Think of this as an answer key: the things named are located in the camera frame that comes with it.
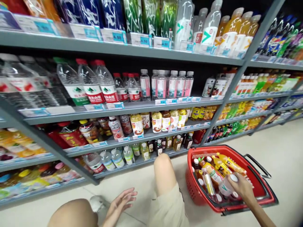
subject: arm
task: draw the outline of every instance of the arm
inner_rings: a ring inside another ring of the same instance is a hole
[[[242,197],[248,208],[252,211],[261,227],[276,227],[272,220],[267,216],[263,208],[258,204],[251,184],[239,173],[235,173],[239,182],[234,182],[229,176],[228,181],[234,190]]]

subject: hand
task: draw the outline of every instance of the hand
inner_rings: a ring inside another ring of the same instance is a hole
[[[133,206],[128,202],[136,200],[135,196],[138,192],[134,192],[134,190],[135,188],[124,190],[117,198],[114,199],[114,201],[112,201],[102,225],[103,227],[115,227],[122,212]]]

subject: leg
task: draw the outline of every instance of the leg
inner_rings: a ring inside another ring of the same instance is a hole
[[[98,227],[98,215],[86,199],[76,199],[59,207],[48,227]]]

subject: store aisle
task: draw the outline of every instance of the store aisle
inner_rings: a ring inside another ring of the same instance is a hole
[[[301,166],[303,119],[286,123],[284,126],[259,131],[252,137],[244,136],[226,144],[241,154],[252,155],[272,175],[268,183],[279,199],[278,206],[265,211],[277,226],[295,227],[303,217],[303,181]],[[251,212],[226,217],[214,213],[209,207],[197,207],[186,188],[185,170],[187,156],[172,159],[177,181],[183,192],[186,213],[191,226],[258,226]],[[1,227],[46,226],[52,213],[67,201],[76,198],[89,199],[92,195],[103,195],[113,200],[124,189],[135,187],[137,201],[122,215],[118,227],[145,226],[149,214],[150,198],[153,191],[153,166],[147,166],[121,175],[105,178],[100,185],[86,185],[56,195],[44,197],[26,204],[0,211]]]

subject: shelf upright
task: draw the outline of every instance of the shelf upright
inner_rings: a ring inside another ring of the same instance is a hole
[[[253,55],[256,53],[258,46],[260,45],[260,43],[262,42],[262,39],[264,38],[265,34],[267,33],[269,27],[271,26],[271,23],[273,22],[274,18],[276,17],[276,15],[278,14],[279,10],[281,9],[282,5],[284,4],[285,0],[274,0],[274,2],[272,3],[272,5],[270,6],[266,16],[264,17],[264,20],[262,21],[254,39],[252,40],[252,43],[249,47],[249,49],[247,50],[247,53],[244,57],[244,63],[243,65],[240,67],[240,69],[238,69],[237,73],[235,74],[226,94],[225,97],[223,98],[223,103],[221,104],[221,106],[219,107],[219,109],[216,111],[216,113],[214,114],[210,127],[207,129],[201,143],[200,146],[203,146],[203,144],[206,142],[207,137],[211,134],[212,132],[212,128],[215,126],[216,121],[219,119],[219,116],[221,115],[225,105],[229,102],[229,98],[231,96],[231,94],[233,93],[234,89],[236,88],[239,80],[241,79],[241,76],[243,75],[243,73],[245,72],[246,68],[249,66],[250,61],[253,57]]]
[[[67,156],[67,153],[56,144],[51,138],[49,138],[42,131],[35,126],[31,126],[24,121],[24,116],[19,113],[15,107],[6,102],[0,97],[0,116],[7,122],[11,122],[12,126],[20,130],[23,134],[29,135],[31,139],[37,142],[45,150],[51,152],[59,160],[68,165],[71,169],[77,171],[88,182],[98,185],[99,181],[93,177],[83,166],[81,166],[76,160]]]

